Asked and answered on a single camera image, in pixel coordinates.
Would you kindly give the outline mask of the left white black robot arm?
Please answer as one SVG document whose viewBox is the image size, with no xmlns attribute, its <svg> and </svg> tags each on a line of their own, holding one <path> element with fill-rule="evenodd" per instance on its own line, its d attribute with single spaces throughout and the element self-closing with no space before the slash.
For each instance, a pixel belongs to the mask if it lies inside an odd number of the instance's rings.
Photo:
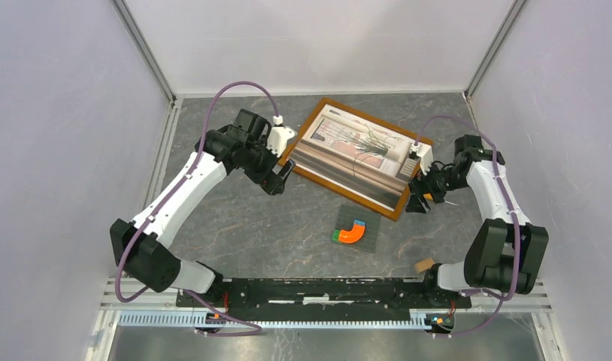
<svg viewBox="0 0 612 361">
<path fill-rule="evenodd" d="M 244 109 L 233 123 L 208 131 L 150 205 L 130 221 L 118 219 L 111 225 L 111 244 L 120 272 L 154 292 L 191 290 L 203 305 L 217 305 L 223 298 L 217 272 L 200 262 L 182 260 L 169 248 L 201 200 L 235 169 L 243 170 L 270 196 L 283 193 L 295 163 L 288 160 L 279 172 L 273 169 L 295 135 L 282 117 L 267 121 Z"/>
</svg>

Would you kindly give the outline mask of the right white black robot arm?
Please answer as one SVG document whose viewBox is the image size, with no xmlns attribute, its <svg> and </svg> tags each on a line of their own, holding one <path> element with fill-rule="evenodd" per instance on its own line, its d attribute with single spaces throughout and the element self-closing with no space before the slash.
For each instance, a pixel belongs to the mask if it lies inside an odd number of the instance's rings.
<svg viewBox="0 0 612 361">
<path fill-rule="evenodd" d="M 520 210 L 499 151 L 486 149 L 476 135 L 463 135 L 454 146 L 454 160 L 443 164 L 434 160 L 429 145 L 419 141 L 411 145 L 408 157 L 419 163 L 420 173 L 408 183 L 411 197 L 405 210 L 426 213 L 427 196 L 441 203 L 449 191 L 469 188 L 483 222 L 463 261 L 437 263 L 425 272 L 423 301 L 440 307 L 452 291 L 484 292 L 500 300 L 529 294 L 547 249 L 547 230 Z"/>
</svg>

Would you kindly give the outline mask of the yellow handle screwdriver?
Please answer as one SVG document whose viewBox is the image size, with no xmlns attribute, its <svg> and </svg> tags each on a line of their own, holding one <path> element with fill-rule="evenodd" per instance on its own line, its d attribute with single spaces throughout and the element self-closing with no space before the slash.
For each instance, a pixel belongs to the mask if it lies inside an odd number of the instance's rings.
<svg viewBox="0 0 612 361">
<path fill-rule="evenodd" d="M 426 193 L 423 195 L 424 199 L 429 200 L 429 201 L 434 201 L 434 199 L 432 198 L 432 195 L 430 193 Z M 454 205 L 454 206 L 458 206 L 458 204 L 454 203 L 454 202 L 450 202 L 450 201 L 444 201 L 444 203 L 447 203 L 449 205 Z"/>
</svg>

